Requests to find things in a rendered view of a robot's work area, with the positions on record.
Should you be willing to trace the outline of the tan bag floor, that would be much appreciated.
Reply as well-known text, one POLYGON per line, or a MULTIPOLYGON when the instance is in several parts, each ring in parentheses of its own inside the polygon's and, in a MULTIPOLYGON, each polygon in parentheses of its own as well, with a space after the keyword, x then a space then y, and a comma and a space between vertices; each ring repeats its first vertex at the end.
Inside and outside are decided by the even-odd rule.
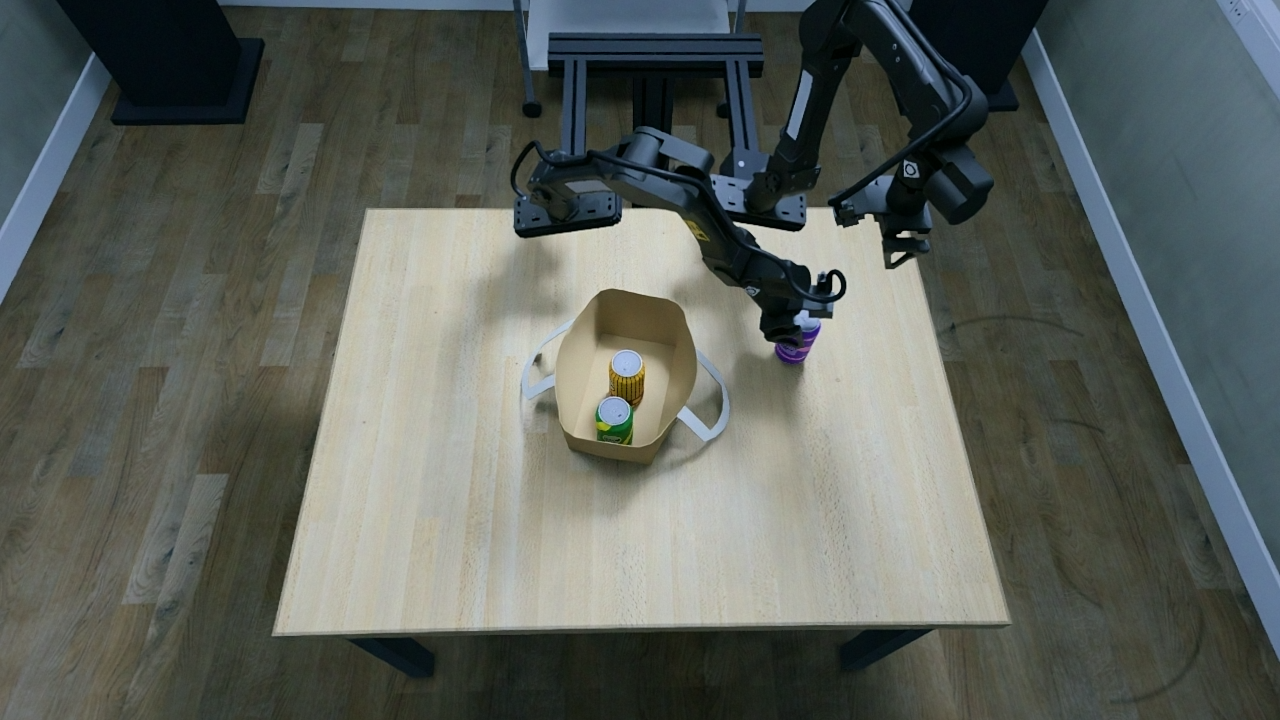
POLYGON ((596 407, 611 397, 611 359, 616 354, 628 350, 637 354, 645 364, 643 401, 632 407, 634 439, 631 446, 650 445, 657 439, 675 348, 676 346, 671 345, 602 333, 573 436, 596 439, 596 407))

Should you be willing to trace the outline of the purple drink can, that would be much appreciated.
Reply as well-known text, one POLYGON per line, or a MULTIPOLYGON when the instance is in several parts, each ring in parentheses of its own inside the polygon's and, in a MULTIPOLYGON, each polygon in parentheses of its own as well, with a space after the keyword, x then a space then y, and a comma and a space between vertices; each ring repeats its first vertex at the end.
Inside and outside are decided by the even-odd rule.
POLYGON ((788 345, 776 343, 774 351, 781 360, 790 364, 803 363, 814 345, 817 336, 820 332, 820 318, 808 318, 808 310, 801 310, 800 314, 794 315, 795 325, 803 325, 803 336, 805 341, 804 348, 795 348, 788 345))

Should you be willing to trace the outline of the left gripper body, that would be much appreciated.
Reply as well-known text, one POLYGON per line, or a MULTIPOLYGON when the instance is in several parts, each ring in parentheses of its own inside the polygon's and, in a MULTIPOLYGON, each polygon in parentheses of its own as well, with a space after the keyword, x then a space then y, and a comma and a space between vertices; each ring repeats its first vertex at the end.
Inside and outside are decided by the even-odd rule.
POLYGON ((902 231, 916 231, 916 234, 931 233, 933 224, 923 190, 910 190, 899 179, 897 170, 895 176, 881 176, 876 179, 876 184, 867 184, 846 199, 849 209, 844 209, 841 202, 838 206, 841 219, 877 215, 884 250, 916 250, 915 237, 897 237, 897 234, 902 234, 902 231))

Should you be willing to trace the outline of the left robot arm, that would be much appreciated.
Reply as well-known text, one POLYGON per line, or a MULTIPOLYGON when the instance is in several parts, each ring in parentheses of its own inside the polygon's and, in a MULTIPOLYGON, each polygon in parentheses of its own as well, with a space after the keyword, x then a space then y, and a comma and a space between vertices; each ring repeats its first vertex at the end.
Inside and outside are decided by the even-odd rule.
MULTIPOLYGON (((765 172, 754 172, 751 183, 710 176, 727 213, 794 225, 806 222, 805 193, 814 190, 820 173, 817 161, 826 122, 838 85, 863 44, 897 88, 913 124, 908 132, 913 141, 963 100, 963 92, 890 0, 817 0, 803 12, 799 38, 804 49, 797 88, 785 132, 762 169, 765 172)), ((995 186, 965 143, 986 126, 989 108, 970 76, 945 63, 970 86, 972 102, 922 145, 922 151, 916 149, 904 158, 897 176, 910 190, 923 190, 945 220, 957 225, 986 205, 995 186)))

